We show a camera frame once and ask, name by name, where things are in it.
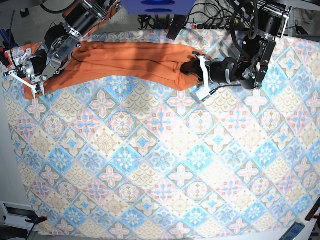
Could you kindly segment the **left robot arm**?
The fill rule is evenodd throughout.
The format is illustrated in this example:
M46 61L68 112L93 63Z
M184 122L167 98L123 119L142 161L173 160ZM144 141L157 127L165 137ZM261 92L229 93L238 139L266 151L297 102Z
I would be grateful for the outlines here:
M195 59L180 68L182 74L198 78L201 87L195 94L203 102L224 87L242 87L246 90L262 87L276 39L283 37L293 9L274 0L230 0L228 3L234 9L229 20L229 31L240 53L238 59L226 57L217 61L194 51ZM238 15L250 17L249 32L242 43L238 42L236 35Z

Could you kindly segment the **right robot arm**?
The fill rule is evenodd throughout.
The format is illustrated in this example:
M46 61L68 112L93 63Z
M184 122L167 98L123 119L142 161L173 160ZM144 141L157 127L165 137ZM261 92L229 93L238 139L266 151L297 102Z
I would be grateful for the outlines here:
M119 0L76 0L67 9L64 21L51 27L36 50L27 48L23 56L8 54L9 69L4 77L13 77L28 87L33 97L44 95L44 84L61 75L81 40L93 34L121 8Z

